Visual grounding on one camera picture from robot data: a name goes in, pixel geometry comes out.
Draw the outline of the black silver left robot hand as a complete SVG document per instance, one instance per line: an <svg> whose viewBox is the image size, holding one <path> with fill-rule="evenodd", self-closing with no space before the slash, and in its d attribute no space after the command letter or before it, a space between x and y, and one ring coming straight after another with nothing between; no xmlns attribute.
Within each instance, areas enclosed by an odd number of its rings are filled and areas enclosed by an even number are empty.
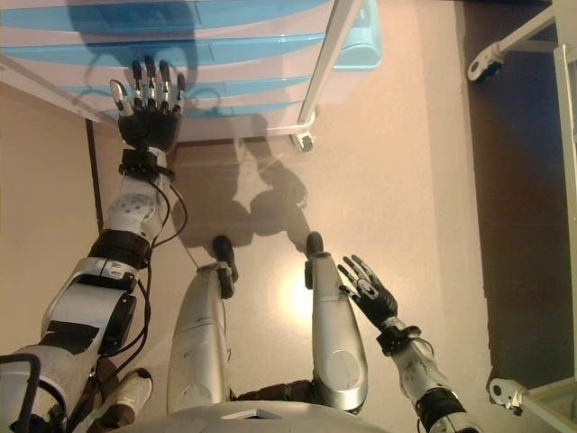
<svg viewBox="0 0 577 433"><path fill-rule="evenodd" d="M185 106L186 79L170 80L169 64L155 63L146 56L132 64L133 97L122 82L112 79L109 87L118 112L123 141L135 149L154 148L170 153L177 145Z"/></svg>

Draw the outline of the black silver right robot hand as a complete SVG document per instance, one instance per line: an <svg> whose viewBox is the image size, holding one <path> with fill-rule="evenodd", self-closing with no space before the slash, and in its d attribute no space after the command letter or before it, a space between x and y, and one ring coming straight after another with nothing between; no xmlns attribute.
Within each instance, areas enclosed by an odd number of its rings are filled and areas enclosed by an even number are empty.
<svg viewBox="0 0 577 433"><path fill-rule="evenodd" d="M349 297L377 329L383 329L386 322L398 314L396 299L359 256L344 256L343 262L337 269L349 285L342 284L340 292Z"/></svg>

